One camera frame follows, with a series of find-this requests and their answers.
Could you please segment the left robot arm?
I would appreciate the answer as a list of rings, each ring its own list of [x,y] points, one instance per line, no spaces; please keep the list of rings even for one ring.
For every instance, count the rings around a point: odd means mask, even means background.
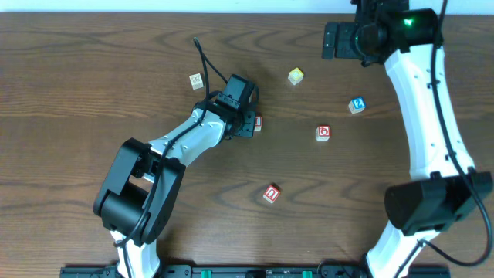
[[[147,143],[125,141],[93,203],[118,250],[121,277],[155,277],[161,268],[156,240],[166,226],[184,172],[197,157],[227,137],[254,134],[255,108],[197,103],[170,133]]]

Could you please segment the red letter I block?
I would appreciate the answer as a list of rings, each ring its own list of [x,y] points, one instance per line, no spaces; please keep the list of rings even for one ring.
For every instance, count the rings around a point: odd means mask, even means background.
[[[261,131],[261,129],[262,129],[262,117],[256,116],[255,117],[254,131]]]

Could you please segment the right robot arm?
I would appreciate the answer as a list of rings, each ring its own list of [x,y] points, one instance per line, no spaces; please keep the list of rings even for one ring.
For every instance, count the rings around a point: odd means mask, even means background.
[[[322,57],[384,66],[408,137],[411,179],[386,190],[387,225],[354,275],[447,277],[447,269],[413,261],[472,210],[488,218],[482,200],[493,180],[476,170],[458,130],[445,76],[444,13],[413,10],[406,1],[359,0],[355,7],[353,21],[326,24]]]

